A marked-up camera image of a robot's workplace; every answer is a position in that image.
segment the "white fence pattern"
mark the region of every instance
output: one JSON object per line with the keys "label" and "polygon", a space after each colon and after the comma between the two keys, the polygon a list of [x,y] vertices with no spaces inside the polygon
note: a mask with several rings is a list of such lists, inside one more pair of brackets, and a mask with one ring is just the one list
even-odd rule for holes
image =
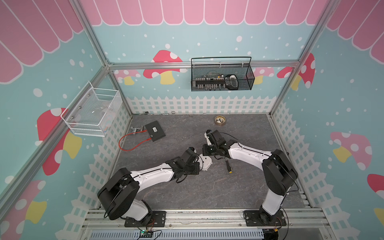
{"label": "white fence pattern", "polygon": [[208,99],[204,97],[200,99],[196,97],[192,99],[191,97],[185,99],[181,97],[177,99],[173,97],[169,99],[165,97],[161,99],[157,97],[154,99],[150,97],[145,99],[127,98],[129,107],[134,113],[143,113],[150,112],[152,114],[162,114],[162,113],[171,113],[175,112],[176,114],[201,114],[201,113],[268,113],[270,112],[273,104],[276,101],[276,96],[273,98],[261,98],[260,96],[256,99],[250,97],[248,99],[242,97],[239,99],[237,96],[231,99],[229,96],[227,98],[219,97],[215,99],[214,97]]}
{"label": "white fence pattern", "polygon": [[284,145],[290,153],[291,160],[299,171],[299,178],[305,192],[314,207],[323,208],[338,239],[355,239],[360,231],[348,223],[349,213],[343,212],[339,206],[341,199],[332,194],[333,186],[325,181],[326,173],[319,170],[320,163],[313,160],[314,153],[308,150],[309,144],[304,142],[304,135],[300,135],[300,128],[296,128],[296,121],[289,115],[286,103],[279,105],[273,117]]}
{"label": "white fence pattern", "polygon": [[84,185],[78,187],[79,197],[71,201],[73,209],[70,214],[64,216],[65,226],[63,230],[55,233],[56,238],[76,240],[80,233],[85,216],[89,209],[95,208],[98,201],[97,192],[107,182],[109,172],[118,153],[118,143],[128,127],[128,113],[121,106],[115,120],[109,128],[103,145],[98,146],[99,153],[94,154],[95,162],[89,165],[90,172],[84,175]]}

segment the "red mushroom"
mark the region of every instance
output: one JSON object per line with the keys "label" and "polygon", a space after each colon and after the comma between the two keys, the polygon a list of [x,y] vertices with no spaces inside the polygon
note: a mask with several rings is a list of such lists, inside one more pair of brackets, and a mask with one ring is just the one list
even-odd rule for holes
{"label": "red mushroom", "polygon": [[[182,62],[182,60],[174,53],[167,50],[160,50],[156,56],[153,58],[152,62],[155,63],[173,63],[173,62]],[[172,71],[185,73],[187,69],[146,69],[144,70],[144,77],[146,78],[155,78],[158,75],[161,75],[160,83],[167,85],[175,83],[175,79],[172,76]]]}
{"label": "red mushroom", "polygon": [[124,79],[125,85],[135,84],[135,82],[132,80],[132,77],[141,77],[137,70],[115,70],[114,74],[119,83],[122,83],[122,80]]}
{"label": "red mushroom", "polygon": [[253,82],[253,84],[256,85],[261,84],[263,82],[263,76],[273,77],[275,71],[273,70],[273,67],[255,68],[253,70],[253,74],[255,76],[255,81]]}
{"label": "red mushroom", "polygon": [[364,135],[332,132],[329,144],[332,145],[333,143],[341,146],[333,150],[333,153],[340,162],[346,162],[350,156],[353,156],[361,170],[367,169],[371,164],[372,147]]}
{"label": "red mushroom", "polygon": [[36,224],[47,208],[47,202],[35,202],[34,198],[43,189],[46,182],[32,181],[26,187],[16,204],[0,223],[2,240],[18,240],[22,236],[26,220]]}
{"label": "red mushroom", "polygon": [[[39,141],[35,142],[36,145],[40,145],[58,121],[61,120],[60,115],[63,110],[65,110],[65,108],[54,108],[40,115],[37,119]],[[68,129],[62,139],[52,150],[51,154],[47,157],[46,161],[43,163],[44,173],[46,175],[52,175],[59,169],[63,150],[67,151],[70,158],[74,159],[81,148],[81,143],[81,137],[76,137],[69,132]]]}
{"label": "red mushroom", "polygon": [[367,178],[368,185],[380,197],[384,198],[384,176],[369,174]]}
{"label": "red mushroom", "polygon": [[[286,78],[290,75],[291,71],[292,71],[292,67],[286,67],[277,74],[277,77]],[[301,67],[299,74],[293,80],[291,88],[297,91],[299,89],[299,82],[301,79],[304,81],[305,87],[309,88],[313,82],[314,72],[315,72],[314,56],[312,53],[310,53],[304,65]]]}

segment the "yellow mushroom stem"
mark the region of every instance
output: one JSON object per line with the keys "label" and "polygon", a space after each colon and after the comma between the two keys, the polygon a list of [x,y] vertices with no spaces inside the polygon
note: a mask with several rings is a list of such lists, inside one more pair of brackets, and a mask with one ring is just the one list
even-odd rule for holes
{"label": "yellow mushroom stem", "polygon": [[173,78],[172,71],[166,71],[160,75],[161,75],[161,80],[160,80],[161,84],[169,85],[169,84],[175,83],[175,79]]}
{"label": "yellow mushroom stem", "polygon": [[133,85],[133,84],[135,84],[135,82],[132,80],[131,77],[125,77],[124,78],[124,84],[125,85]]}
{"label": "yellow mushroom stem", "polygon": [[253,82],[254,85],[262,84],[263,83],[263,76],[257,76],[255,77],[255,81]]}
{"label": "yellow mushroom stem", "polygon": [[302,80],[301,76],[297,75],[292,82],[291,88],[295,91],[299,89],[299,82]]}

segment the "black electronic device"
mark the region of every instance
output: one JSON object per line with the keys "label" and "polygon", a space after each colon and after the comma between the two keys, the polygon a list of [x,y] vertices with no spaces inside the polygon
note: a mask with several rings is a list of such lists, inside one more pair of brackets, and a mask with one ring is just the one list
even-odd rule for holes
{"label": "black electronic device", "polygon": [[145,125],[145,128],[151,136],[152,142],[157,141],[160,138],[166,136],[158,121],[148,123],[147,125]]}

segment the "white plastic object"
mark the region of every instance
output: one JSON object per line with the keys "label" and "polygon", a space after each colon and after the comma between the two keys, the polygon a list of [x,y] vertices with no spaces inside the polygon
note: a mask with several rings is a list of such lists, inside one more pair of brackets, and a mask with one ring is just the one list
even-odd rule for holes
{"label": "white plastic object", "polygon": [[200,170],[207,171],[212,165],[212,159],[209,156],[203,156],[203,154],[200,154],[199,156],[197,161],[200,163]]}
{"label": "white plastic object", "polygon": [[94,88],[90,82],[83,89],[89,85],[89,90],[76,103],[72,111],[68,114],[70,106],[73,105],[80,93],[60,117],[73,134],[105,137],[122,104],[121,95],[118,90]]}

